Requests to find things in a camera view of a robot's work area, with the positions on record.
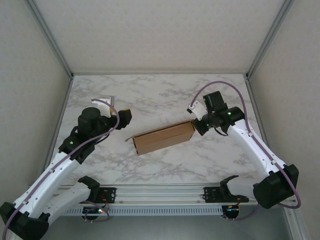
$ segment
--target white wall panel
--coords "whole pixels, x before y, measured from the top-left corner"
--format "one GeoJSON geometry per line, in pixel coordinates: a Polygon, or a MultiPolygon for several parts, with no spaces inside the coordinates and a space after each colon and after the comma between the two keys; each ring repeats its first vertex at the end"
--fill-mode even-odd
{"type": "Polygon", "coordinates": [[[283,0],[36,0],[75,73],[244,73],[283,0]]]}
{"type": "Polygon", "coordinates": [[[24,1],[2,0],[0,22],[2,205],[40,174],[69,80],[24,1]]]}
{"type": "Polygon", "coordinates": [[[271,148],[299,169],[312,239],[320,239],[320,1],[297,0],[251,85],[271,148]]]}

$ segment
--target brown cardboard box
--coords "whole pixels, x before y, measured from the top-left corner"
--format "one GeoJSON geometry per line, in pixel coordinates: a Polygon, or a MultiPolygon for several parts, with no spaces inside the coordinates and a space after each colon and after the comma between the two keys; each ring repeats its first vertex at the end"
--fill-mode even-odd
{"type": "Polygon", "coordinates": [[[193,120],[187,120],[164,126],[151,131],[139,133],[126,139],[132,139],[136,153],[139,155],[164,149],[172,145],[189,141],[195,132],[193,120]]]}

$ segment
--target white marble surface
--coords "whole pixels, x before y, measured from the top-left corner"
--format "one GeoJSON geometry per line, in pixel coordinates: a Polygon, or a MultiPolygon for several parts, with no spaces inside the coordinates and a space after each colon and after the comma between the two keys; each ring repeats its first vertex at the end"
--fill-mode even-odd
{"type": "MultiPolygon", "coordinates": [[[[188,184],[216,183],[230,175],[253,179],[254,166],[230,137],[213,129],[204,136],[194,133],[190,141],[137,156],[132,140],[141,132],[192,119],[186,109],[205,84],[223,80],[234,84],[243,94],[248,118],[259,132],[248,91],[240,74],[173,75],[97,75],[76,76],[59,131],[56,150],[74,126],[81,111],[91,106],[91,98],[115,96],[115,108],[130,108],[132,120],[125,129],[116,130],[63,183],[74,184],[88,175],[100,184],[188,184]]],[[[201,96],[221,91],[229,107],[242,108],[237,93],[230,87],[215,84],[201,96]]]]}

